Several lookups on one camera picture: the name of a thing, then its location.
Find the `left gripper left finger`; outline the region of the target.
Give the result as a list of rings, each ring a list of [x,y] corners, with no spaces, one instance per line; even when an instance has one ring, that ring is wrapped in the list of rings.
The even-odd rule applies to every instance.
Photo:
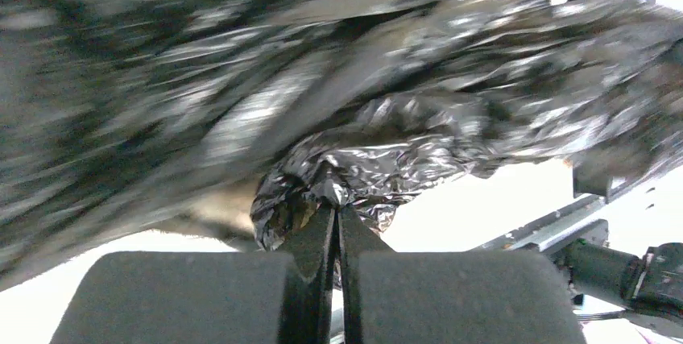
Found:
[[[326,343],[336,214],[276,251],[122,251],[85,274],[54,343]]]

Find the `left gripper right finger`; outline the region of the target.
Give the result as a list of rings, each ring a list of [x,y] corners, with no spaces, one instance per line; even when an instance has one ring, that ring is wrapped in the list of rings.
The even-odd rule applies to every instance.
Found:
[[[348,343],[582,343],[565,282],[533,251],[399,253],[339,213]]]

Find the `black trash bag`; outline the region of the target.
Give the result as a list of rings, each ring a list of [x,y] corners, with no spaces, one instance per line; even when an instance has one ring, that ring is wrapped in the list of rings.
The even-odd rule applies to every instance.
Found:
[[[1,0],[1,287],[165,222],[268,250],[459,176],[682,162],[682,14],[634,0]]]

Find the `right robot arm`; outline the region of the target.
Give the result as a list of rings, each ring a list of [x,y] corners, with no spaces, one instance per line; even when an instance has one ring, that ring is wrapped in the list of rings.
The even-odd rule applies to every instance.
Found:
[[[578,239],[561,250],[561,266],[579,293],[621,312],[583,314],[579,321],[626,319],[645,328],[682,327],[682,244],[649,247],[639,257]]]

